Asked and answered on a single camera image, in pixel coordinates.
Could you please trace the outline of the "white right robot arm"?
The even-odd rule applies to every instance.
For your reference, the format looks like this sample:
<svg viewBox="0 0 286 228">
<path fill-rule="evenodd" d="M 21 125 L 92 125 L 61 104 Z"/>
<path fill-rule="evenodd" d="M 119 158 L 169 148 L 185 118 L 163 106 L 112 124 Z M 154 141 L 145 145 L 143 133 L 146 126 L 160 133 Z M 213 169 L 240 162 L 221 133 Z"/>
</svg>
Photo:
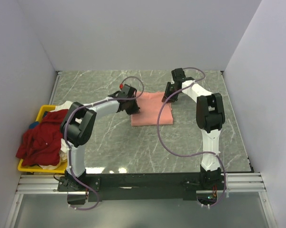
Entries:
<svg viewBox="0 0 286 228">
<path fill-rule="evenodd" d="M 224 169 L 219 159 L 219 139 L 225 123 L 225 112 L 222 95 L 209 92 L 199 85 L 197 82 L 205 79 L 206 74 L 197 68 L 194 70 L 201 72 L 203 77 L 187 77 L 183 68 L 172 70 L 172 81 L 166 85 L 162 102 L 163 105 L 173 103 L 180 93 L 184 93 L 196 103 L 195 120 L 203 139 L 203 151 L 198 153 L 203 156 L 198 185 L 209 190 L 224 180 L 221 175 Z"/>
</svg>

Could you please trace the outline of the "pink t shirt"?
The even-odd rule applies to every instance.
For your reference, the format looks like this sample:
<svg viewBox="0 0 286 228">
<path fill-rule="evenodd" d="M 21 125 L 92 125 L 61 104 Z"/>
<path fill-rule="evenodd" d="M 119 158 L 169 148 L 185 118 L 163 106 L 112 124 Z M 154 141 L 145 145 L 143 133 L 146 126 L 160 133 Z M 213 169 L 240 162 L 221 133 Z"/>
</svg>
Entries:
<svg viewBox="0 0 286 228">
<path fill-rule="evenodd" d="M 164 92 L 144 92 L 137 99 L 140 108 L 138 114 L 131 115 L 131 126 L 150 126 L 157 124 L 159 111 L 163 105 Z M 159 119 L 159 125 L 172 125 L 173 116 L 171 104 L 165 104 Z"/>
</svg>

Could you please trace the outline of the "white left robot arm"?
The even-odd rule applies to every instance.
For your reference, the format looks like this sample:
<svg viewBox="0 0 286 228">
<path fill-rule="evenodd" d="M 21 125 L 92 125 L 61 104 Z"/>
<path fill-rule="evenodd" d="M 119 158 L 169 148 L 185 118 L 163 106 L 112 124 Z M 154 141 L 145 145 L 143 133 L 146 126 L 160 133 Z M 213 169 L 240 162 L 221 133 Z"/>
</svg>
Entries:
<svg viewBox="0 0 286 228">
<path fill-rule="evenodd" d="M 67 145 L 67 167 L 61 183 L 74 191 L 88 189 L 84 164 L 85 145 L 89 141 L 97 120 L 110 114 L 125 111 L 128 115 L 138 114 L 137 89 L 121 84 L 120 89 L 104 99 L 81 104 L 73 102 L 62 121 L 60 131 Z"/>
</svg>

